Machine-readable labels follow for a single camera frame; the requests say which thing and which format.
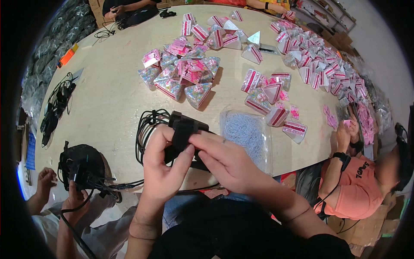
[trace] plastic packaging bag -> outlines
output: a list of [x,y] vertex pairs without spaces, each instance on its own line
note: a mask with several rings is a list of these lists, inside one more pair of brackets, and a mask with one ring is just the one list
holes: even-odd
[[242,146],[260,170],[274,176],[272,133],[265,117],[228,105],[220,113],[220,135]]

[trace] dark pants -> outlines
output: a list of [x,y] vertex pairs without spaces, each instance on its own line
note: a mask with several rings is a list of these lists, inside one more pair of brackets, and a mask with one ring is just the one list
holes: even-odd
[[296,193],[313,207],[317,203],[320,172],[326,160],[296,171]]

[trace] black t-shirt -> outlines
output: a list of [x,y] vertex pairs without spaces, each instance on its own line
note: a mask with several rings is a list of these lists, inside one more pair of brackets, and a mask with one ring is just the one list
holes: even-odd
[[[111,11],[112,7],[117,7],[119,5],[129,5],[141,0],[105,0],[102,6],[102,15],[105,16],[106,13]],[[161,0],[151,0],[152,2],[160,3]],[[122,18],[129,17],[134,13],[134,11],[125,12],[121,15],[118,15],[115,20],[119,21]]]
[[220,199],[168,229],[149,259],[354,258],[332,235],[296,236],[254,203]]

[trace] orange box cutter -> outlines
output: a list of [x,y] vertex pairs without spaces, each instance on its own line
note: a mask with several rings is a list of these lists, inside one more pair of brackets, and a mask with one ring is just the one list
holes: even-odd
[[78,45],[75,44],[70,50],[68,50],[66,54],[59,60],[58,68],[61,68],[62,66],[66,65],[69,62],[69,60],[72,58],[72,56],[75,54],[77,49],[78,49]]

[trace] black watch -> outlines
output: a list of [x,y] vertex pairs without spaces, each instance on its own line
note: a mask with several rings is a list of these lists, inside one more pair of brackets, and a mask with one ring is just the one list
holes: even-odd
[[349,164],[349,161],[351,161],[351,157],[346,155],[344,152],[335,152],[332,157],[337,157],[342,162],[341,172],[345,171],[346,167]]

